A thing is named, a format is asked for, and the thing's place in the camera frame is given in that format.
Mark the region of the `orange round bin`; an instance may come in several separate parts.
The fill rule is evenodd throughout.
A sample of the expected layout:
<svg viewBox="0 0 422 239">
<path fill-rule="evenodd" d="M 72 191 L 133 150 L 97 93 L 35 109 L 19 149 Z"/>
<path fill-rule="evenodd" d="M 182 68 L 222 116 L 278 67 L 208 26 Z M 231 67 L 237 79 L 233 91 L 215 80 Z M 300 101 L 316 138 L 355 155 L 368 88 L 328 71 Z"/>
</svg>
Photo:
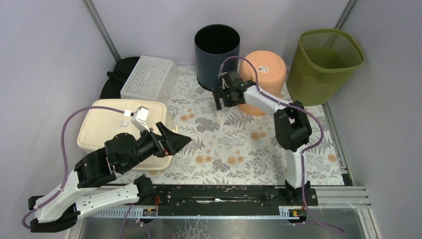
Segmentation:
<svg viewBox="0 0 422 239">
<path fill-rule="evenodd" d="M 239 67 L 240 77 L 246 82 L 256 81 L 254 69 L 258 73 L 258 85 L 276 97 L 280 97 L 286 76 L 287 66 L 284 60 L 274 52 L 258 50 L 249 53 L 246 59 L 252 63 L 242 60 Z"/>
</svg>

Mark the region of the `cream perforated large basket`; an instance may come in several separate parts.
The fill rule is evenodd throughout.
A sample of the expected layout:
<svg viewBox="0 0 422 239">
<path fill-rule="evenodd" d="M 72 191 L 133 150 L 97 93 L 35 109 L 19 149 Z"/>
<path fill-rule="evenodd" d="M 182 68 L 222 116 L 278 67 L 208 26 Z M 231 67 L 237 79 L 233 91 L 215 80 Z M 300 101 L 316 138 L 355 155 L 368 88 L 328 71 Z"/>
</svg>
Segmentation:
<svg viewBox="0 0 422 239">
<path fill-rule="evenodd" d="M 149 109 L 146 123 L 153 133 L 161 135 L 156 123 L 161 121 L 169 130 L 177 133 L 178 126 L 173 121 L 167 106 L 160 102 L 130 99 L 102 99 L 92 104 L 93 107 L 109 107 L 134 113 L 140 106 Z M 131 134 L 136 140 L 140 131 L 131 123 L 132 116 L 104 109 L 90 109 L 82 123 L 77 138 L 77 145 L 87 155 L 84 159 L 92 159 L 94 153 L 105 146 L 105 142 L 113 139 L 119 133 Z"/>
</svg>

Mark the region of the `white slotted basket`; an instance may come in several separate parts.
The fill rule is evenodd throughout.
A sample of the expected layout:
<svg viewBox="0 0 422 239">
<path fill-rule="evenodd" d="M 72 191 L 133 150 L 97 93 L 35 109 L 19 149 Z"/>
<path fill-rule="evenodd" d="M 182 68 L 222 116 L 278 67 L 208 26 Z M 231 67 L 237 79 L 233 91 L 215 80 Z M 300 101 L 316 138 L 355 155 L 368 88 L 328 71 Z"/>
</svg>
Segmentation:
<svg viewBox="0 0 422 239">
<path fill-rule="evenodd" d="M 120 97 L 167 104 L 180 75 L 172 60 L 142 55 L 120 90 Z"/>
</svg>

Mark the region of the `green mesh waste bin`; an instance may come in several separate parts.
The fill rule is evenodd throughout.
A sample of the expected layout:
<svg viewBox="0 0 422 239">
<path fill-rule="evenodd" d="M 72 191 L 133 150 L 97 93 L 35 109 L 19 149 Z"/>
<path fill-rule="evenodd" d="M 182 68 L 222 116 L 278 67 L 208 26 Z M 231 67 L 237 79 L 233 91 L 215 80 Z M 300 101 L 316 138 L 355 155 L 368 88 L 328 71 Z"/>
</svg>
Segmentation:
<svg viewBox="0 0 422 239">
<path fill-rule="evenodd" d="M 286 81 L 288 93 L 304 106 L 325 104 L 364 61 L 359 44 L 343 30 L 304 32 Z"/>
</svg>

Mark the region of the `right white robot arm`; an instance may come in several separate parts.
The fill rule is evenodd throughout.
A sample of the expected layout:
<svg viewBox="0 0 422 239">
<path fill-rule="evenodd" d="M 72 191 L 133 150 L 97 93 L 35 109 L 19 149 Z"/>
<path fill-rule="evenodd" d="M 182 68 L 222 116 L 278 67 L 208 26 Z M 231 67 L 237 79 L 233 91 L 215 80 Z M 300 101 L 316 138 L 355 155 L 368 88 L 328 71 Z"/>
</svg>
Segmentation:
<svg viewBox="0 0 422 239">
<path fill-rule="evenodd" d="M 247 103 L 259 108 L 267 115 L 272 115 L 275 136 L 278 144 L 285 150 L 288 174 L 285 197 L 288 203 L 298 205 L 305 199 L 310 189 L 306 175 L 306 163 L 303 150 L 309 143 L 312 129 L 303 105 L 296 101 L 277 99 L 263 89 L 252 84 L 241 83 L 237 87 L 220 87 L 212 90 L 216 109 L 221 110 L 220 100 L 225 107 L 233 107 Z"/>
</svg>

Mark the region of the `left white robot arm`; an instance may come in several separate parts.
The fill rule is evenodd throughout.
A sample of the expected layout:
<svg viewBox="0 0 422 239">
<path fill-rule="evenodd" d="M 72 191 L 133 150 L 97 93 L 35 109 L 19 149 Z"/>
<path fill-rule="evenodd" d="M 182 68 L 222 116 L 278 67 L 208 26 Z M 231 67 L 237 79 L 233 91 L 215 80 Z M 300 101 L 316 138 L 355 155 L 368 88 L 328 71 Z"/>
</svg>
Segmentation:
<svg viewBox="0 0 422 239">
<path fill-rule="evenodd" d="M 45 196 L 32 196 L 28 207 L 35 218 L 29 223 L 32 233 L 56 233 L 74 226 L 78 219 L 123 204 L 153 205 L 157 201 L 150 178 L 141 175 L 132 183 L 103 193 L 93 192 L 116 180 L 151 156 L 173 156 L 191 142 L 189 136 L 175 133 L 162 122 L 159 134 L 144 130 L 136 139 L 119 133 L 104 146 L 82 158 L 64 185 Z"/>
</svg>

